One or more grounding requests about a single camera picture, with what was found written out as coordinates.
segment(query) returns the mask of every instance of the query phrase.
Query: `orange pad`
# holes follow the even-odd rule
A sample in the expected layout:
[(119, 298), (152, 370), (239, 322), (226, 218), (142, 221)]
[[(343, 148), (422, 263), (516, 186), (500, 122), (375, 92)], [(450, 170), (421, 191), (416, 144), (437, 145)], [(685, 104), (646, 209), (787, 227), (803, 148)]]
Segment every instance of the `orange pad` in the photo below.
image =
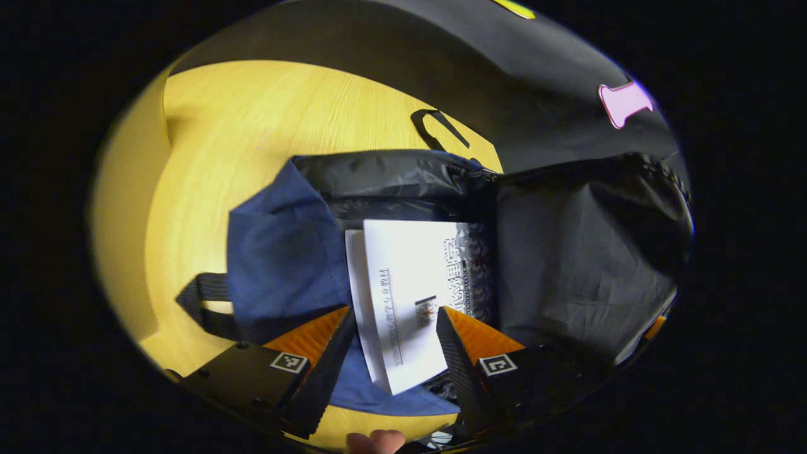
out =
[(311, 361), (310, 371), (319, 362), (322, 352), (325, 351), (348, 309), (349, 307), (345, 306), (326, 313), (268, 342), (264, 347), (305, 356)]
[(470, 363), (474, 366), (479, 361), (479, 358), (502, 355), (524, 348), (520, 343), (470, 315), (465, 315), (451, 309), (449, 306), (443, 307), (445, 308), (445, 313), (449, 316), (449, 320), (451, 320), (451, 324), (454, 326), (454, 330), (457, 331), (457, 335), (462, 340), (462, 346), (465, 347)]
[(661, 330), (661, 326), (664, 322), (667, 321), (667, 318), (663, 315), (659, 315), (659, 318), (656, 318), (656, 321), (653, 323), (653, 326), (650, 327), (649, 330), (645, 333), (645, 339), (651, 340), (655, 335)]

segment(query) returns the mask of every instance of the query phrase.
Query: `white paper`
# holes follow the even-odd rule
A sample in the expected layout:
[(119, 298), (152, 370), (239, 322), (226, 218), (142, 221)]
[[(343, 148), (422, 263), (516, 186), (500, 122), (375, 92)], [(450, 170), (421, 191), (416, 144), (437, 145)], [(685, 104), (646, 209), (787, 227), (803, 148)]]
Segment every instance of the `white paper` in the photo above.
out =
[(353, 297), (353, 311), (356, 314), (359, 341), (362, 343), (364, 359), (370, 372), (370, 379), (377, 386), (390, 391), (387, 373), (381, 357), (378, 330), (375, 327), (373, 301), (370, 297), (370, 280), (367, 275), (367, 256), (364, 247), (364, 231), (345, 231), (350, 294)]
[[(437, 338), (437, 308), (451, 305), (465, 312), (467, 279), (464, 288), (456, 284), (462, 286), (462, 273), (466, 271), (460, 270), (459, 278), (449, 279), (459, 267), (448, 264), (458, 260), (458, 249), (452, 245), (467, 226), (456, 222), (364, 221), (375, 333), (393, 395), (446, 370)], [(377, 358), (374, 365), (378, 372)]]

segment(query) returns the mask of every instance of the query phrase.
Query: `small image on paper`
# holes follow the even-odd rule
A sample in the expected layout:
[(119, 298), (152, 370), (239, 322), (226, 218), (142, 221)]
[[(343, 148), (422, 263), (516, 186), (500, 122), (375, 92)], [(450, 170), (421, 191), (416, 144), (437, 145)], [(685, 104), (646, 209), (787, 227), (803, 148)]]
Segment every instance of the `small image on paper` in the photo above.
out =
[(437, 321), (437, 295), (415, 301), (415, 315), (417, 327), (425, 328), (429, 324)]

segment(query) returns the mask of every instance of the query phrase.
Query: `zipper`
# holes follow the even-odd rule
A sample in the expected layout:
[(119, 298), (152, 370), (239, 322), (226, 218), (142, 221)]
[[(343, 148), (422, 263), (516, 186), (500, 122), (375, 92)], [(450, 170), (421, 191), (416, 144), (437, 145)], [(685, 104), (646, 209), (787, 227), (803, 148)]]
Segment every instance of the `zipper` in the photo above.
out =
[(356, 153), (386, 153), (390, 151), (401, 151), (413, 154), (422, 154), (425, 158), (437, 158), (440, 161), (446, 162), (446, 166), (455, 167), (457, 169), (462, 169), (464, 173), (466, 172), (475, 172), (479, 169), (484, 169), (481, 164), (471, 161), (470, 159), (463, 158), (456, 154), (451, 154), (447, 151), (441, 151), (439, 149), (403, 149), (403, 148), (379, 148), (379, 149), (361, 149), (357, 151), (347, 151), (342, 153), (331, 153), (331, 154), (323, 154), (323, 155), (304, 155), (305, 158), (310, 156), (345, 156), (350, 154)]
[(488, 169), (487, 167), (482, 167), (481, 169), (475, 172), (468, 172), (467, 174), (471, 178), (481, 178), (485, 181), (494, 183), (501, 174), (494, 172), (493, 170)]
[(527, 169), (527, 170), (520, 170), (518, 172), (512, 172), (510, 174), (501, 174), (498, 178), (501, 182), (508, 182), (508, 183), (518, 183), (525, 179), (535, 179), (536, 177), (541, 177), (543, 175), (553, 174), (558, 171), (564, 172), (578, 172), (584, 170), (587, 166), (590, 166), (594, 162), (614, 162), (615, 167), (617, 162), (623, 162), (628, 158), (631, 158), (634, 155), (638, 155), (639, 153), (626, 153), (621, 154), (618, 156), (613, 156), (610, 158), (600, 158), (600, 159), (586, 159), (583, 161), (571, 161), (571, 162), (560, 162), (558, 164), (552, 164), (549, 166), (537, 167), (534, 169)]

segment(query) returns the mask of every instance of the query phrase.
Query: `blue fabric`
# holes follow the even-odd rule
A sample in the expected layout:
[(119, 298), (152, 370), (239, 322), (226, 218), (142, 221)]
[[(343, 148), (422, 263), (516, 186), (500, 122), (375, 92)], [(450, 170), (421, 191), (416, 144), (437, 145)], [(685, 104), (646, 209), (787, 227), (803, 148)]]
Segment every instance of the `blue fabric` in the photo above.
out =
[[(290, 317), (353, 305), (344, 235), (291, 162), (271, 185), (230, 212), (227, 269), (236, 322), (250, 342), (265, 343), (288, 331)], [(373, 385), (358, 333), (330, 403), (394, 416), (459, 411), (422, 386), (391, 396)]]

